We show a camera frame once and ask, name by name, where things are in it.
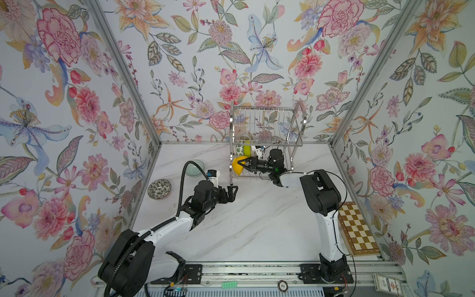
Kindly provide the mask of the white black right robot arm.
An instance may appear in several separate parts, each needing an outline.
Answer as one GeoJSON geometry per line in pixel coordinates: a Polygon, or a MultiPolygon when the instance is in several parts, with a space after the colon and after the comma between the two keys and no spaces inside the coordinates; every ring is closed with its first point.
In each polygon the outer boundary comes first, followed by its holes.
{"type": "Polygon", "coordinates": [[[325,282],[335,282],[348,269],[346,254],[340,248],[337,230],[341,194],[329,173],[323,169],[311,172],[293,172],[285,168],[284,153],[272,149],[266,160],[254,157],[236,157],[231,168],[236,174],[247,170],[254,174],[267,174],[272,183],[281,188],[300,188],[310,210],[315,214],[321,239],[318,276],[325,282]]]}

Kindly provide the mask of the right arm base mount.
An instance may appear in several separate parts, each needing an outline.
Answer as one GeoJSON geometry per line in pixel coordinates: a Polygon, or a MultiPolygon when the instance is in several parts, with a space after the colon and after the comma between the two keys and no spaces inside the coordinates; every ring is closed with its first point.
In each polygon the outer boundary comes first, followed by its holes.
{"type": "Polygon", "coordinates": [[[352,284],[355,282],[349,266],[331,271],[327,268],[320,268],[318,263],[300,264],[299,280],[304,284],[352,284]]]}

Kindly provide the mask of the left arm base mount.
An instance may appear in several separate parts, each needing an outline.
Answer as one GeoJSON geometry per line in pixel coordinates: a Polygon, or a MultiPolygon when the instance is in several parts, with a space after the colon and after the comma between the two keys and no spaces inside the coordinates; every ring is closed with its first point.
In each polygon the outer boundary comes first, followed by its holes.
{"type": "Polygon", "coordinates": [[[170,285],[172,283],[185,283],[199,285],[202,278],[203,265],[180,264],[177,271],[170,278],[159,278],[151,282],[152,285],[170,285]]]}

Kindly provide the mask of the lime green plastic bowl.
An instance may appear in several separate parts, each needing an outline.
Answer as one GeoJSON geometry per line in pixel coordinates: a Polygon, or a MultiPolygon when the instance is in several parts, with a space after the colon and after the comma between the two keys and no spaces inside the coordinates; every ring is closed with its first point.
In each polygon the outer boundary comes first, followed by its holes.
{"type": "Polygon", "coordinates": [[[245,141],[243,144],[243,154],[246,157],[251,157],[252,156],[252,149],[251,149],[251,142],[250,141],[245,141]]]}

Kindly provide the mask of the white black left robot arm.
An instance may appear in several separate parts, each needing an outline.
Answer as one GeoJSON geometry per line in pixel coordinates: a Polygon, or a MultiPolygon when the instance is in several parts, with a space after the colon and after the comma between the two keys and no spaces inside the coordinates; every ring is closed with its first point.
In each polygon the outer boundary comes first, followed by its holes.
{"type": "Polygon", "coordinates": [[[104,296],[133,297],[150,282],[163,278],[181,280],[186,262],[168,251],[166,245],[195,229],[217,205],[234,202],[237,192],[235,185],[223,188],[202,180],[180,206],[177,216],[140,232],[123,231],[98,272],[98,278],[105,282],[104,296]]]}

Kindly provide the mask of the yellow plastic bowl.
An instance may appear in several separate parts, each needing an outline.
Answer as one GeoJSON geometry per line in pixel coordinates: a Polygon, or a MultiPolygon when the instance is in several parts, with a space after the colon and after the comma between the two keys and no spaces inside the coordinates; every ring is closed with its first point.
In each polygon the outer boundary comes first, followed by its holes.
{"type": "Polygon", "coordinates": [[[247,159],[247,156],[238,156],[233,159],[231,167],[236,175],[241,175],[244,170],[244,166],[246,165],[247,159]]]}

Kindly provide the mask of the green leaf pattern bowl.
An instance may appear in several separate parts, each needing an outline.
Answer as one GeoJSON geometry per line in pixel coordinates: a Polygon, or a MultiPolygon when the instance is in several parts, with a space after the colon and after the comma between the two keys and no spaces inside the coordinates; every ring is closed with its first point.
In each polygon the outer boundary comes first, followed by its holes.
{"type": "Polygon", "coordinates": [[[233,146],[235,156],[243,156],[244,155],[244,146],[242,144],[236,144],[233,146]]]}

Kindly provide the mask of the pink striped bowl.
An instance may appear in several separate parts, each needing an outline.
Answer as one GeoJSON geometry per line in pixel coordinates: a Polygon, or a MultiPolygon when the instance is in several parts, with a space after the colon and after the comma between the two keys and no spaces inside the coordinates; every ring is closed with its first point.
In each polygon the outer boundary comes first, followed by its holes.
{"type": "Polygon", "coordinates": [[[259,146],[251,146],[251,156],[261,158],[262,152],[259,146]]]}

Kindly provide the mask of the silver wire dish rack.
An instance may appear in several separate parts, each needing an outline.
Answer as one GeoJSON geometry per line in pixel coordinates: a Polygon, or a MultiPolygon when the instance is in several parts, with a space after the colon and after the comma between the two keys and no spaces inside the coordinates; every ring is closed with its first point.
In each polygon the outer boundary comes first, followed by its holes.
{"type": "Polygon", "coordinates": [[[270,180],[267,174],[244,172],[236,175],[231,168],[235,157],[233,146],[250,141],[261,148],[261,158],[266,160],[272,149],[284,153],[285,168],[294,170],[294,157],[303,145],[308,115],[303,103],[293,108],[283,107],[234,107],[230,112],[230,181],[235,179],[270,180]]]}

